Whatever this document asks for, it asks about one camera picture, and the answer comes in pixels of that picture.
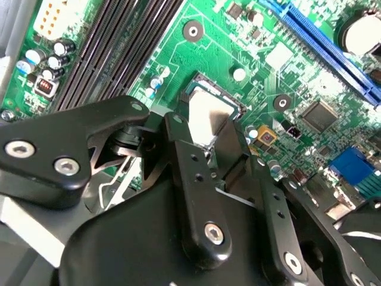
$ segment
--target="integrated circuit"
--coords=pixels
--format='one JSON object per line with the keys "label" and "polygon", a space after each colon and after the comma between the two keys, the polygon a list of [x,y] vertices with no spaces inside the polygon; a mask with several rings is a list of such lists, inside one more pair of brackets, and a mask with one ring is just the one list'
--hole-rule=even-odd
{"label": "integrated circuit", "polygon": [[320,149],[319,154],[322,156],[328,156],[331,152],[331,148],[329,148],[328,146],[323,146],[323,148]]}
{"label": "integrated circuit", "polygon": [[338,117],[324,102],[314,102],[302,115],[303,121],[318,133],[330,128]]}
{"label": "integrated circuit", "polygon": [[232,16],[235,20],[241,16],[243,12],[243,9],[241,6],[239,6],[236,3],[233,3],[233,5],[230,7],[229,11],[227,12],[230,16]]}

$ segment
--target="blue pcie slot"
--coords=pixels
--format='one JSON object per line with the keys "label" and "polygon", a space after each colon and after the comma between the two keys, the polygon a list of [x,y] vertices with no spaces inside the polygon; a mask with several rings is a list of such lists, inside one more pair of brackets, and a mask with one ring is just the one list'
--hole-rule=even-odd
{"label": "blue pcie slot", "polygon": [[380,104],[381,90],[292,3],[281,7],[269,0],[259,0],[259,2],[275,12],[284,24],[289,26],[310,48],[318,53],[331,69],[336,71],[370,104],[375,106]]}

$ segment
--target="capacitor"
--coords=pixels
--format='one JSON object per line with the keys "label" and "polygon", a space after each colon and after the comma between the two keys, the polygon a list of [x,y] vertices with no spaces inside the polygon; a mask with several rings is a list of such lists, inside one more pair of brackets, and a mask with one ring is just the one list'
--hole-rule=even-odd
{"label": "capacitor", "polygon": [[154,90],[159,89],[163,85],[163,79],[159,76],[154,76],[149,83],[150,87]]}
{"label": "capacitor", "polygon": [[149,99],[153,99],[155,97],[155,90],[153,88],[147,88],[145,91],[145,96],[148,97]]}
{"label": "capacitor", "polygon": [[65,69],[61,68],[58,70],[46,68],[42,71],[42,76],[46,80],[57,80],[65,74]]}
{"label": "capacitor", "polygon": [[282,171],[282,167],[277,160],[270,160],[267,162],[267,165],[270,168],[270,172],[273,176],[277,176],[280,171]]}
{"label": "capacitor", "polygon": [[56,55],[52,55],[48,59],[49,66],[56,70],[61,67],[67,65],[70,62],[70,57],[68,55],[64,55],[63,57],[58,57]]}
{"label": "capacitor", "polygon": [[32,64],[38,65],[46,60],[46,54],[41,49],[29,49],[25,53],[26,59]]}
{"label": "capacitor", "polygon": [[296,168],[294,171],[293,171],[293,175],[295,176],[296,180],[301,184],[301,185],[304,185],[305,183],[307,183],[308,181],[308,178],[306,176],[306,174],[299,168]]}
{"label": "capacitor", "polygon": [[364,55],[373,52],[381,41],[381,19],[376,14],[357,11],[341,27],[338,44],[344,52]]}
{"label": "capacitor", "polygon": [[246,134],[249,135],[251,139],[256,139],[258,137],[258,131],[253,125],[249,125],[245,128]]}
{"label": "capacitor", "polygon": [[76,50],[76,44],[70,39],[60,39],[53,46],[54,54],[61,57]]}
{"label": "capacitor", "polygon": [[233,72],[233,78],[236,82],[241,82],[246,78],[246,71],[243,68],[238,68]]}
{"label": "capacitor", "polygon": [[36,69],[36,66],[34,64],[29,63],[26,60],[20,60],[16,63],[16,68],[22,74],[31,74]]}

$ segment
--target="white component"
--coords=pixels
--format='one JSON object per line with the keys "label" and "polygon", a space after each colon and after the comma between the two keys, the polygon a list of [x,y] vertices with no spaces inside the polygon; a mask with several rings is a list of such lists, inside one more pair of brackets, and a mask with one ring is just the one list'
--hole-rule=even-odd
{"label": "white component", "polygon": [[370,52],[381,42],[381,20],[368,15],[355,22],[347,31],[345,46],[355,55]]}
{"label": "white component", "polygon": [[55,43],[53,49],[54,54],[56,54],[59,57],[66,54],[65,46],[61,42]]}
{"label": "white component", "polygon": [[234,108],[203,89],[195,88],[189,102],[189,130],[196,144],[209,146]]}
{"label": "white component", "polygon": [[233,78],[236,82],[241,82],[246,78],[246,71],[243,68],[236,69],[233,72]]}
{"label": "white component", "polygon": [[46,80],[52,80],[54,77],[53,72],[51,70],[48,70],[48,69],[45,69],[42,71],[42,76]]}
{"label": "white component", "polygon": [[77,21],[89,0],[43,0],[33,29],[50,41],[57,40]]}
{"label": "white component", "polygon": [[46,59],[46,54],[44,51],[40,49],[29,49],[25,53],[25,57],[32,63],[32,64],[40,64],[44,59]]}
{"label": "white component", "polygon": [[171,74],[171,70],[169,69],[169,67],[165,67],[160,77],[165,79],[166,77],[169,77],[170,74]]}
{"label": "white component", "polygon": [[290,58],[293,52],[285,46],[284,43],[279,42],[276,47],[266,57],[266,63],[276,71],[280,70]]}
{"label": "white component", "polygon": [[155,96],[155,90],[153,88],[147,88],[145,91],[144,91],[144,94],[146,97],[148,98],[153,98]]}

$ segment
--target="surface mount component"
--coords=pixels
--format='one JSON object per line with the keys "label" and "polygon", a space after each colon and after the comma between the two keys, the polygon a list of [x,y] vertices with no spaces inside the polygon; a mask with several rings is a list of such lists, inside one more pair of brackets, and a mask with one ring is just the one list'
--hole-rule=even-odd
{"label": "surface mount component", "polygon": [[204,27],[197,20],[191,20],[184,25],[184,38],[189,42],[198,42],[204,35]]}
{"label": "surface mount component", "polygon": [[227,12],[230,16],[232,16],[235,20],[241,16],[243,12],[243,9],[240,5],[233,2],[232,6],[230,7],[229,11]]}
{"label": "surface mount component", "polygon": [[303,121],[316,132],[322,133],[338,119],[335,112],[324,102],[314,102],[302,115]]}

